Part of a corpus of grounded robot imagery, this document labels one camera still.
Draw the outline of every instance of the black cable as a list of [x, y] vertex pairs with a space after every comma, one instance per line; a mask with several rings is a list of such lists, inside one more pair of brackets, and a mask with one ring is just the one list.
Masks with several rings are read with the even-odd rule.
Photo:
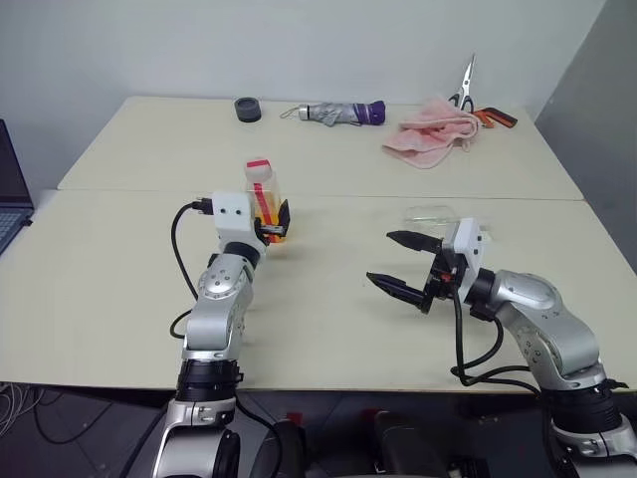
[[137, 443], [135, 443], [135, 447], [132, 449], [132, 451], [128, 455], [128, 459], [126, 460], [126, 462], [123, 465], [123, 468], [121, 468], [121, 471], [119, 472], [119, 478], [126, 478], [128, 476], [128, 473], [130, 473], [130, 470], [132, 469], [132, 465], [134, 465], [135, 460], [139, 456], [139, 453], [141, 452], [143, 445], [148, 440], [148, 437], [152, 433], [152, 430], [155, 429], [155, 427], [157, 426], [157, 423], [159, 423], [159, 420], [161, 420], [161, 417], [166, 414], [166, 410], [168, 409], [168, 403], [169, 402], [166, 402], [166, 404], [161, 407], [159, 412], [154, 416], [150, 424], [146, 427], [144, 432], [141, 434], [141, 436], [137, 440]]
[[239, 395], [235, 394], [235, 399], [237, 400], [237, 408], [239, 408], [239, 410], [244, 415], [246, 415], [251, 420], [261, 423], [263, 426], [268, 428], [268, 430], [270, 430], [270, 432], [273, 434], [273, 436], [277, 440], [277, 446], [279, 447], [279, 452], [277, 454], [277, 463], [275, 464], [275, 468], [272, 470], [272, 473], [270, 474], [270, 478], [277, 478], [277, 475], [279, 474], [279, 469], [281, 468], [281, 463], [283, 462], [283, 442], [281, 441], [281, 435], [279, 435], [279, 432], [273, 425], [268, 423], [259, 415], [256, 415], [252, 411], [248, 410], [245, 406], [243, 406], [243, 403], [239, 401]]
[[183, 280], [186, 281], [186, 285], [188, 289], [190, 289], [190, 293], [192, 297], [197, 299], [197, 290], [195, 286], [192, 285], [190, 281], [190, 277], [188, 277], [188, 272], [186, 271], [186, 267], [183, 265], [183, 261], [181, 260], [181, 254], [179, 254], [179, 248], [177, 247], [177, 225], [179, 224], [179, 219], [184, 212], [188, 209], [194, 209], [196, 206], [195, 202], [189, 202], [188, 204], [184, 204], [179, 208], [177, 214], [175, 214], [174, 219], [172, 220], [172, 226], [170, 226], [170, 242], [172, 244], [172, 252], [175, 254], [175, 259], [177, 260], [177, 265], [179, 266], [179, 270], [181, 271], [181, 275], [183, 276]]
[[[456, 314], [456, 366], [451, 369], [451, 373], [460, 379], [460, 383], [464, 386], [472, 386], [476, 383], [497, 383], [497, 384], [506, 384], [519, 386], [521, 388], [525, 388], [526, 390], [532, 392], [535, 396], [540, 397], [539, 390], [534, 386], [520, 381], [513, 380], [510, 378], [491, 378], [494, 375], [505, 373], [507, 371], [530, 371], [530, 369], [525, 365], [509, 365], [509, 366], [500, 366], [498, 368], [494, 368], [493, 370], [489, 370], [478, 376], [470, 376], [465, 373], [465, 368], [475, 366], [475, 364], [482, 363], [484, 357], [492, 357], [491, 352], [495, 350], [496, 352], [502, 345], [501, 341], [496, 340], [491, 349], [484, 354], [482, 357], [477, 358], [475, 360], [470, 361], [469, 363], [465, 363], [464, 358], [464, 345], [463, 345], [463, 334], [462, 334], [462, 305], [460, 303], [460, 297], [458, 296], [458, 288], [456, 287], [453, 292], [453, 300], [454, 300], [454, 312]], [[500, 329], [502, 324], [498, 327], [498, 332], [500, 335]]]
[[70, 438], [66, 438], [64, 440], [57, 440], [55, 438], [51, 438], [47, 433], [45, 433], [45, 431], [42, 428], [42, 425], [40, 423], [40, 417], [38, 416], [38, 405], [34, 406], [34, 408], [33, 408], [33, 417], [34, 417], [35, 422], [36, 422], [36, 428], [38, 429], [38, 432], [40, 432], [40, 435], [42, 435], [42, 438], [45, 439], [45, 441], [47, 441], [48, 443], [51, 443], [52, 445], [66, 445], [68, 443], [76, 441], [78, 438], [80, 438], [85, 433], [87, 433], [93, 427], [93, 425], [95, 425], [98, 422], [98, 420], [100, 418], [102, 418], [102, 416], [111, 407], [112, 407], [112, 403], [109, 403], [107, 406], [104, 407], [104, 409], [100, 413], [98, 413], [98, 416], [96, 416], [95, 419], [91, 423], [89, 423], [86, 426], [86, 428], [84, 428], [80, 433], [78, 433], [77, 435], [74, 435], [74, 436], [72, 436]]
[[40, 399], [40, 401], [38, 402], [38, 404], [40, 406], [49, 406], [49, 405], [53, 405], [56, 401], [58, 401], [60, 398], [62, 398], [62, 395], [64, 395], [61, 392], [58, 392], [58, 396], [56, 396], [55, 398], [53, 398], [52, 400], [49, 401], [42, 401], [42, 399]]
[[179, 314], [177, 316], [177, 318], [172, 321], [172, 324], [170, 324], [170, 335], [175, 337], [176, 339], [184, 339], [185, 336], [183, 334], [177, 334], [175, 332], [175, 328], [179, 325], [179, 323], [181, 322], [181, 320], [186, 317], [188, 314], [190, 314], [192, 312], [192, 309], [187, 310], [186, 312], [184, 312], [183, 314]]
[[[479, 358], [476, 358], [475, 360], [471, 360], [465, 363], [464, 368], [473, 368], [474, 366], [478, 366], [498, 353], [498, 351], [500, 350], [500, 347], [502, 346], [502, 342], [505, 339], [505, 329], [502, 327], [502, 322], [500, 322], [500, 320], [497, 318], [494, 318], [494, 324], [496, 324], [496, 329], [498, 333], [498, 335], [496, 336], [496, 342], [489, 349], [489, 351], [486, 352], [484, 355], [482, 355]], [[451, 368], [451, 373], [455, 376], [458, 376], [458, 373], [459, 373], [458, 368], [456, 366], [453, 366]]]

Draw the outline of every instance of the black connector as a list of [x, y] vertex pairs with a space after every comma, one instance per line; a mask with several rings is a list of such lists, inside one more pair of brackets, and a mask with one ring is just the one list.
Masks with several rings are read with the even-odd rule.
[[179, 401], [218, 401], [235, 395], [237, 383], [243, 380], [235, 360], [195, 360], [182, 362], [177, 382]]
[[214, 214], [214, 211], [212, 209], [212, 199], [210, 199], [209, 197], [202, 197], [198, 201], [193, 201], [191, 203], [191, 207], [195, 211], [201, 211], [207, 216], [212, 216]]
[[542, 390], [553, 423], [571, 433], [600, 433], [617, 428], [621, 414], [612, 388], [625, 383], [605, 380], [582, 390]]

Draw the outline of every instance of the table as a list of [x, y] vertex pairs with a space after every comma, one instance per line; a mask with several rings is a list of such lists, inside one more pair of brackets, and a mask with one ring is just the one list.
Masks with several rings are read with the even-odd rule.
[[[192, 300], [170, 248], [197, 192], [58, 191], [0, 258], [0, 376], [82, 386], [172, 388], [180, 341], [168, 326]], [[384, 237], [407, 207], [479, 217], [485, 265], [549, 278], [597, 334], [609, 374], [631, 384], [637, 278], [582, 201], [289, 196], [289, 240], [257, 270], [240, 365], [247, 388], [460, 390], [449, 301], [429, 316], [365, 279], [422, 285], [433, 256]], [[184, 216], [178, 241], [196, 277], [216, 250], [213, 219]], [[493, 326], [466, 321], [466, 356]], [[493, 366], [522, 363], [507, 336]], [[509, 389], [479, 384], [472, 390]]]
[[415, 106], [387, 107], [384, 126], [327, 127], [280, 119], [297, 104], [262, 102], [263, 118], [236, 119], [229, 100], [133, 97], [60, 183], [61, 189], [213, 191], [243, 188], [243, 163], [269, 158], [286, 194], [582, 199], [522, 110], [513, 129], [484, 129], [471, 152], [419, 170], [382, 151]]

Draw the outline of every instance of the laptop screen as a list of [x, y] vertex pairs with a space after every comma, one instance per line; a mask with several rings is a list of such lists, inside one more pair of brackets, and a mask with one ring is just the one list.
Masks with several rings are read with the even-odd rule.
[[31, 204], [31, 197], [7, 125], [0, 119], [0, 203], [3, 202]]

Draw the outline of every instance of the scissors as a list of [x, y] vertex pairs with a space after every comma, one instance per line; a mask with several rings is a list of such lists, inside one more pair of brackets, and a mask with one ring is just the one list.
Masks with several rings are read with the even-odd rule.
[[458, 89], [458, 93], [456, 93], [453, 97], [449, 99], [450, 102], [453, 102], [457, 108], [463, 110], [466, 104], [469, 104], [470, 111], [469, 113], [474, 112], [474, 101], [469, 96], [469, 86], [471, 85], [471, 77], [474, 74], [474, 65], [476, 64], [476, 54], [474, 53], [471, 56], [471, 62], [467, 65], [467, 70], [465, 71], [465, 78], [462, 81], [462, 85]]

